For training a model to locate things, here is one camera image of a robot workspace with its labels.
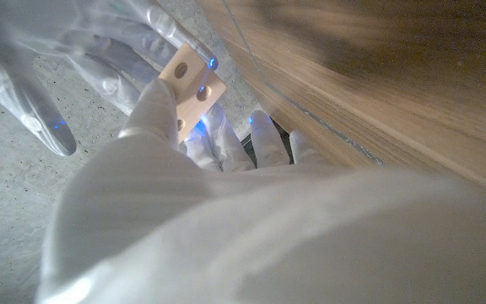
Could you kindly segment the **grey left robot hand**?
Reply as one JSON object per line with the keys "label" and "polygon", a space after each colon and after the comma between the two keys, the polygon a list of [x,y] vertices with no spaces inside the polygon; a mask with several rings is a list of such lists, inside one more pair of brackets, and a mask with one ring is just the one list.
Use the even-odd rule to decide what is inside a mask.
{"label": "grey left robot hand", "polygon": [[486,189],[453,176],[293,157],[252,116],[255,168],[219,107],[177,149],[172,88],[146,86],[70,181],[39,303],[486,303]]}

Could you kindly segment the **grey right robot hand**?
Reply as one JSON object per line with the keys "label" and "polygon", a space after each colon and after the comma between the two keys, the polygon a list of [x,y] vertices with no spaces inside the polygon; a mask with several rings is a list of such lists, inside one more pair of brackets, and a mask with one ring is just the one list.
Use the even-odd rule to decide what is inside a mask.
{"label": "grey right robot hand", "polygon": [[133,80],[148,83],[188,44],[211,69],[219,60],[155,0],[0,1],[0,104],[51,152],[76,143],[32,68],[39,56],[68,61],[101,98],[130,114]]}

